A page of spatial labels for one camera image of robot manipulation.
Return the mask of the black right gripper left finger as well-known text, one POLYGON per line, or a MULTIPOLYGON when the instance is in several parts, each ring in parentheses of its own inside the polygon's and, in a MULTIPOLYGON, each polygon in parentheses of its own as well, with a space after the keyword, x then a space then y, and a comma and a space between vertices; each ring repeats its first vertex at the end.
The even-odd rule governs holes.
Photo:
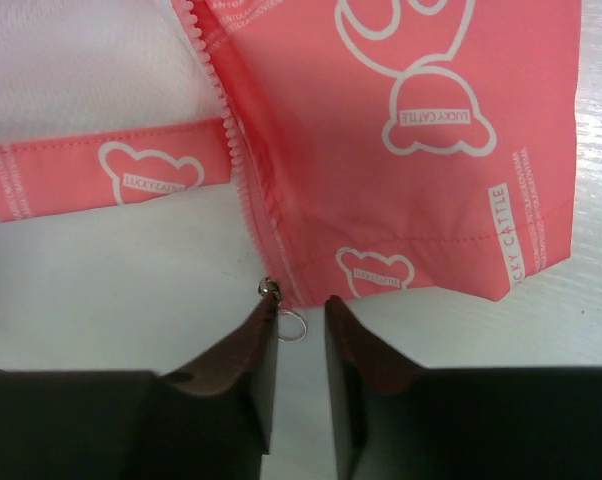
POLYGON ((176 370, 0 371, 0 479, 256 479, 278 303, 176 370))

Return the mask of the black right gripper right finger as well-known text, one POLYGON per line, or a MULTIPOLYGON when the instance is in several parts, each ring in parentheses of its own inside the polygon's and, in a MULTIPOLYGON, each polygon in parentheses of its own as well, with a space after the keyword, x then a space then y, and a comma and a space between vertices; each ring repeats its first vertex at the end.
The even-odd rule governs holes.
POLYGON ((602 479, 602 367, 428 368, 325 305, 341 479, 602 479))

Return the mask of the pink hooded jacket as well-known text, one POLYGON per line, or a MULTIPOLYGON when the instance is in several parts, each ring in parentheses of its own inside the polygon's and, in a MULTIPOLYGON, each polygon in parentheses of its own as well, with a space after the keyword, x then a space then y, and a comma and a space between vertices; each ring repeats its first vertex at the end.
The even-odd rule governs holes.
POLYGON ((571 253, 578 1, 0 1, 0 223, 235 183, 293 306, 571 253))

